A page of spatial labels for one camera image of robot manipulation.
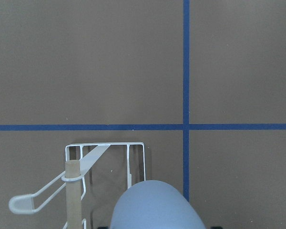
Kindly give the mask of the blue plastic cup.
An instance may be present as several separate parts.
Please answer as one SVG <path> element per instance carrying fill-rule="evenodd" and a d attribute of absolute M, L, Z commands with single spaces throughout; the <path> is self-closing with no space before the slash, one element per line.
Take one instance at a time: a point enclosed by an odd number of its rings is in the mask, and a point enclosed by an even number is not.
<path fill-rule="evenodd" d="M 181 193 L 157 180 L 139 182 L 117 201 L 111 229 L 204 229 L 205 225 Z"/>

